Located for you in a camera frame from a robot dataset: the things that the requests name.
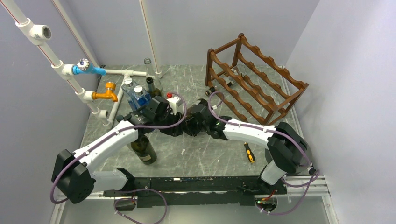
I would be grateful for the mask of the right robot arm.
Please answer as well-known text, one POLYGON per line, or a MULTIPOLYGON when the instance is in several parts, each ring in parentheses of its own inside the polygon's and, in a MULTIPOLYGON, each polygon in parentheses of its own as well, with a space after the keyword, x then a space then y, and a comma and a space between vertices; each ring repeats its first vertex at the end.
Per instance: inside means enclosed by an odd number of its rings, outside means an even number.
POLYGON ((209 106, 199 103, 187 109, 183 130, 192 136, 206 132, 214 139, 239 140, 266 147, 271 160, 257 181, 259 191, 264 194, 270 193, 284 175, 298 173, 311 163, 306 141, 285 122, 260 126, 226 116, 217 117, 209 106))

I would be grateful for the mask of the labelled dark wine bottle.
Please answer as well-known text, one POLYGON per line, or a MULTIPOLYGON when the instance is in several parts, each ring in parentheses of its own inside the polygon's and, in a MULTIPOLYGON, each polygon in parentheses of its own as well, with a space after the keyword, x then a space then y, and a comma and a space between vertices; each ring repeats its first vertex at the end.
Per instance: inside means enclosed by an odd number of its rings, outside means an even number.
POLYGON ((199 98, 198 99, 198 104, 201 104, 201 105, 206 106, 206 107, 208 106, 207 100, 203 99, 203 98, 199 98))

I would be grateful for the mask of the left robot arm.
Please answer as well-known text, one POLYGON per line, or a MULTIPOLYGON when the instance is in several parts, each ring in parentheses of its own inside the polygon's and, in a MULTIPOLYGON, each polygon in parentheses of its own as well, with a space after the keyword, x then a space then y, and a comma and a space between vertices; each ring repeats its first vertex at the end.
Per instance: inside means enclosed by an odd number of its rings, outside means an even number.
POLYGON ((122 196, 134 190, 135 177, 124 168, 97 172, 96 168, 124 146, 154 130, 180 127, 187 115, 187 104, 174 93, 165 99, 155 97, 146 107, 124 116, 113 129, 94 142, 73 152, 61 151, 56 158, 50 190, 54 204, 67 200, 79 203, 91 193, 118 191, 122 196))

